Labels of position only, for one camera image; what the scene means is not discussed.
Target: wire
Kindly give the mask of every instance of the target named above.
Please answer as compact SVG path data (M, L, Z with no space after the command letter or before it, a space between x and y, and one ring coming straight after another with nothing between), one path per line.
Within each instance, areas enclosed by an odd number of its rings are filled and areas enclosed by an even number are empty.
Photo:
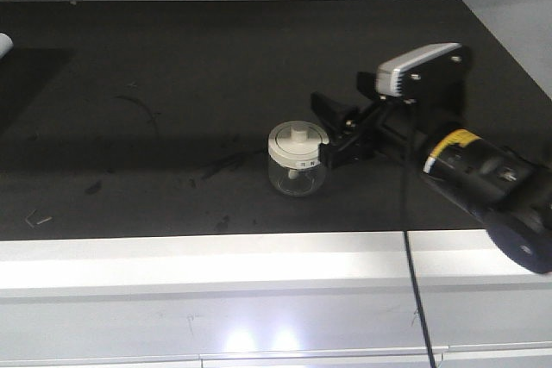
M420 324L422 325L423 341L425 343L425 350L430 359L430 367L437 368L435 357L433 355L433 348L431 346L430 330L428 328L427 321L425 320L425 312L423 311L422 296L420 295L420 288L417 284L416 269L414 268L414 260L412 259L411 241L408 236L408 189L409 189L409 174L410 165L412 162L412 147L414 145L414 134L416 133L417 126L417 112L416 104L407 105L409 108L409 116L411 125L408 131L408 137L405 142L405 161L403 163L403 171L400 180L400 199L399 199L399 228L403 233L403 239L405 240L406 258L408 260L408 269L411 274L412 290L414 291L414 297L416 299L417 314L420 317Z

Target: white lid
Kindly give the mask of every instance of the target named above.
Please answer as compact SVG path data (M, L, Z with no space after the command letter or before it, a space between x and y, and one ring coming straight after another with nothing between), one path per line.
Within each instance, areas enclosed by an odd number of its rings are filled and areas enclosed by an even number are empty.
M6 34L0 34L0 59L14 46L14 42Z
M288 121L275 127L268 136L268 153L285 168L304 170L320 164L318 146L329 143L326 132L306 121Z

